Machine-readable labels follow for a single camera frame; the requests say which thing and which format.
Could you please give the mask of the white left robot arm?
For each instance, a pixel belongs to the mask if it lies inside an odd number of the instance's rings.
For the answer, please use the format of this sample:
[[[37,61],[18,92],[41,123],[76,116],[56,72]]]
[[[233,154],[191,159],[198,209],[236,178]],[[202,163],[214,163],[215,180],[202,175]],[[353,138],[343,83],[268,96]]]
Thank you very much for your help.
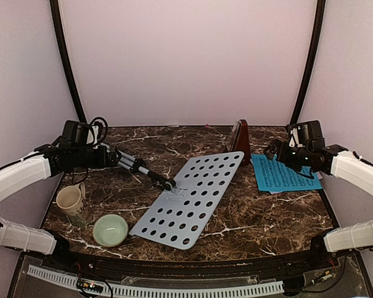
[[[41,146],[0,168],[0,203],[28,186],[60,173],[71,173],[75,168],[116,167],[121,158],[122,154],[115,146]],[[75,266],[75,256],[64,247],[57,247],[57,243],[58,237],[44,229],[26,227],[0,217],[0,246],[50,255],[62,271],[69,271]]]

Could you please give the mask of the blue sheet music page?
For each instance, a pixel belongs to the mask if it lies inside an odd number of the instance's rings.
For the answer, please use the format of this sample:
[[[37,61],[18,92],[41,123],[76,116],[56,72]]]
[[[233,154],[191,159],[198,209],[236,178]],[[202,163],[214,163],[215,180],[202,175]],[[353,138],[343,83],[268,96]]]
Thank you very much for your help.
[[[260,191],[311,191],[322,188],[320,180],[307,166],[296,172],[259,154],[252,154],[251,161]]]

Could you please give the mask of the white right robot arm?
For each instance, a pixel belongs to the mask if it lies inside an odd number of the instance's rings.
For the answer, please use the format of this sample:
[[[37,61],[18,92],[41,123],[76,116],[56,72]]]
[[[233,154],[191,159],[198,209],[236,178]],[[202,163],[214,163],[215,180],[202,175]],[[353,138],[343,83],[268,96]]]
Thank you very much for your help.
[[[321,171],[342,179],[373,197],[373,164],[340,145],[326,146],[323,138],[304,143],[273,140],[264,150],[264,155],[294,171],[307,166],[314,173]],[[324,246],[315,246],[305,255],[305,264],[310,269],[318,269],[327,262],[329,252],[358,248],[373,250],[373,220],[336,228],[325,234],[321,243]]]

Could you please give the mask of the grey perforated music stand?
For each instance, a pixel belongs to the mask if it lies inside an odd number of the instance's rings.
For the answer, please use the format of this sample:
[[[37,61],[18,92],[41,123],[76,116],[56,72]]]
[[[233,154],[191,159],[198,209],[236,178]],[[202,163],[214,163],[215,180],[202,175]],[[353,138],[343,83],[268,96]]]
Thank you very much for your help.
[[[130,236],[190,249],[226,192],[244,153],[234,151],[190,158],[176,174],[176,186],[163,191],[129,231]]]

